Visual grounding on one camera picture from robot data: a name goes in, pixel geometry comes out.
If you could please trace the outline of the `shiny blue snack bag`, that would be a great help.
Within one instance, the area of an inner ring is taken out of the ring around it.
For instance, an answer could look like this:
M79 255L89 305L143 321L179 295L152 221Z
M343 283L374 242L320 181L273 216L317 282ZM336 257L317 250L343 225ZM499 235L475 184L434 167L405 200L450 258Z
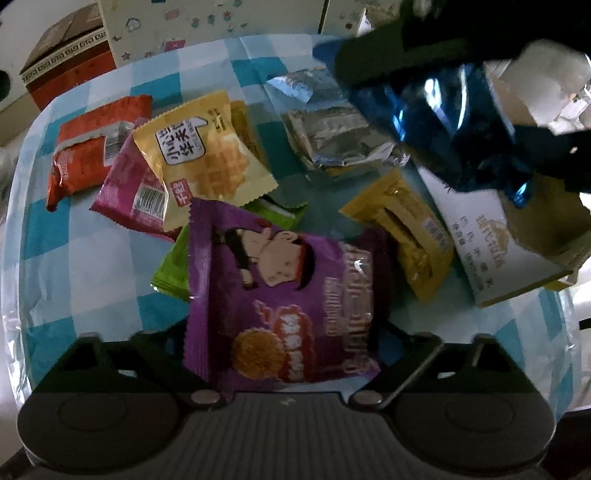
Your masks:
M415 159L461 193L494 189L517 208L533 195L533 174L516 153L515 130L498 108L484 68L443 69L401 91L397 74L376 86L339 80L370 125L413 151Z

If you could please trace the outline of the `silver foil snack bag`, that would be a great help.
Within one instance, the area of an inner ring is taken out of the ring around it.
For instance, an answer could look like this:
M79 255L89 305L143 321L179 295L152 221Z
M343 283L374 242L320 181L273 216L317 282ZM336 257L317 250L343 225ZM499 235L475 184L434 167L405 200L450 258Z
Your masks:
M394 139L346 101L328 70L276 75L266 85L279 98L288 141L308 169L339 176L356 168L409 162L410 155Z

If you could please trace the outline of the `green snack bag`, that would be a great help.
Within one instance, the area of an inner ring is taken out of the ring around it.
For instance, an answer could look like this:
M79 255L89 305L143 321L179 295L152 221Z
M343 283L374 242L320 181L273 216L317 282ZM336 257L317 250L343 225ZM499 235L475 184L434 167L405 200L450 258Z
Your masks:
M307 202L293 207L280 205L270 195L264 195L242 207L243 210L259 215L264 220L287 230L297 227L307 208ZM151 286L155 291L184 302L190 300L188 248L189 226L185 225L152 276Z

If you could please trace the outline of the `purple cartoon snack bag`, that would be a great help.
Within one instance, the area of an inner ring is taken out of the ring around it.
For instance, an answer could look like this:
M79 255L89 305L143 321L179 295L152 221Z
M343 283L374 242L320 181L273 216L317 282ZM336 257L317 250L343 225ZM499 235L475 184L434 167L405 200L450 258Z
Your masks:
M373 258L228 203L189 208L184 365L225 395L373 377Z

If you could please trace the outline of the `magenta snack bag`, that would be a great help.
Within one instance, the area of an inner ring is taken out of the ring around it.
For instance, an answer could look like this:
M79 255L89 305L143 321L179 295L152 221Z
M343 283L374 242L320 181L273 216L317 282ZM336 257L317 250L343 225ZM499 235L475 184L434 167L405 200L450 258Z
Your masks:
M180 229L163 229L164 204L164 188L130 132L90 210L124 228L174 242Z

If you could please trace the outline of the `yellow waffle snack bag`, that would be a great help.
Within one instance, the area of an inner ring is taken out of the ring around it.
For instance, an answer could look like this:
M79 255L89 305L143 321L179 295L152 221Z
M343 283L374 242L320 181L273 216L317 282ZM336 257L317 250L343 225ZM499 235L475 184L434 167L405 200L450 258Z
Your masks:
M133 140L164 190L163 229L189 220L193 198L236 207L277 187L233 127L228 92L217 90L136 128Z

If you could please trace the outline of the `red orange snack bag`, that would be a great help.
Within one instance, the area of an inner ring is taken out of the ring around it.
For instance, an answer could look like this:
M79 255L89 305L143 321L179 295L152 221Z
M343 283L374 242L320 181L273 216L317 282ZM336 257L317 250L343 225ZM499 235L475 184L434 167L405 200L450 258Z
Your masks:
M133 128L152 113L149 95L125 96L63 123L48 177L46 209L100 186Z

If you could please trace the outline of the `white cardboard box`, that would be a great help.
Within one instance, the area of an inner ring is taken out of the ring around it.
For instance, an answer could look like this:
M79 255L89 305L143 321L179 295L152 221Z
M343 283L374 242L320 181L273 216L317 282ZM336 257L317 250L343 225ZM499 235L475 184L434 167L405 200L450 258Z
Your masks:
M520 57L491 62L487 73L513 126L555 135L590 131L590 59L548 41ZM590 257L590 193L539 176L523 208L495 190L460 193L426 168L419 174L448 227L478 307L575 274Z

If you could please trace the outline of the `blue checkered tablecloth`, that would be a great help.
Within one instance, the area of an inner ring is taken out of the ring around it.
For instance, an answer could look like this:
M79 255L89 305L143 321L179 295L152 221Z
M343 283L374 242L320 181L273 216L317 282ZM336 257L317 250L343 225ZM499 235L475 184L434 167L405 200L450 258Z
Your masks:
M315 188L301 173L280 124L281 102L266 79L315 66L318 35L276 34L217 40L132 62L54 99L35 119L20 150L1 254L3 353L18 402L82 334L107 341L159 331L188 312L156 292L151 278L170 243L128 230L91 206L94 191L46 209L47 182L60 126L128 95L147 94L156 113L224 89L249 108L282 204L307 205L301 230L353 240L362 228L341 208L376 172ZM580 334L565 293L534 290L479 308L463 266L455 263L436 297L423 303L394 282L394 323L449 342L490 333L525 370L557 413L567 410L581 380Z

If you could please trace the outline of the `dark yellow snack bag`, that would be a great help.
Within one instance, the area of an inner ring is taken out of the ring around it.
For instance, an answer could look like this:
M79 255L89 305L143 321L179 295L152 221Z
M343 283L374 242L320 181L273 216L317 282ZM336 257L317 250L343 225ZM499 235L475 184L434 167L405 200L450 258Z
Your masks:
M422 302L430 301L447 279L455 247L427 203L394 168L341 208L365 226L378 225L399 243L407 282Z

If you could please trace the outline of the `white sticker cabinet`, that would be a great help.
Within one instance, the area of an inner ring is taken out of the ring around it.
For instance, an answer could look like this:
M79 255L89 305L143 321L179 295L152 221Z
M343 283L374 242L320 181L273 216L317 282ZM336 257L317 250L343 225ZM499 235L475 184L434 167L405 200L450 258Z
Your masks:
M259 34L355 36L367 11L398 16L399 1L105 0L97 3L115 64L203 42Z

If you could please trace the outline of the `red brown carton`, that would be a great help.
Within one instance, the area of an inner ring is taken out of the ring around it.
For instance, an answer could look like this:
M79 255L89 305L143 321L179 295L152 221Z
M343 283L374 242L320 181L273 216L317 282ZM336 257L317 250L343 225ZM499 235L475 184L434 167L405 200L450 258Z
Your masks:
M39 109L116 68L96 3L52 25L31 51L20 78Z

